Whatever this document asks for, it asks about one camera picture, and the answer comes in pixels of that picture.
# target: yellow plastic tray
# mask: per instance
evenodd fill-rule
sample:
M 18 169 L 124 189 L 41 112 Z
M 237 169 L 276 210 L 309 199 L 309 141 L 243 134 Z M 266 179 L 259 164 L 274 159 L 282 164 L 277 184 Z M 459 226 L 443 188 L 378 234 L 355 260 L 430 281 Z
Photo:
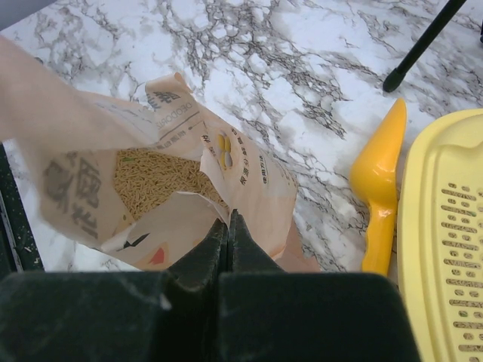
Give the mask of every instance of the yellow plastic tray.
M 399 286 L 423 362 L 483 362 L 483 109 L 434 121 L 406 161 Z

